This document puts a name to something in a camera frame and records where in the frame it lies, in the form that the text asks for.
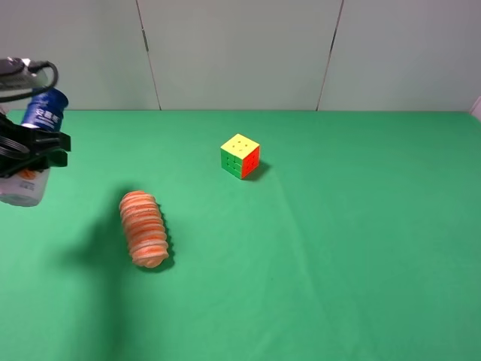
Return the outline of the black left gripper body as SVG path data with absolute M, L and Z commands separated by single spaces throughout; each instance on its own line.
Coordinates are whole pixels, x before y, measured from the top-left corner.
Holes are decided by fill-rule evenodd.
M 34 162 L 33 129 L 17 125 L 1 113 L 1 177 L 11 177 Z

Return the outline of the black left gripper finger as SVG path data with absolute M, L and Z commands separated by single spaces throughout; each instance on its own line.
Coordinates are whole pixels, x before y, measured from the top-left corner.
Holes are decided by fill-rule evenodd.
M 40 128 L 31 129 L 33 129 L 34 162 L 25 168 L 43 171 L 49 168 L 66 167 L 68 153 L 71 151 L 71 136 L 63 132 L 49 132 Z

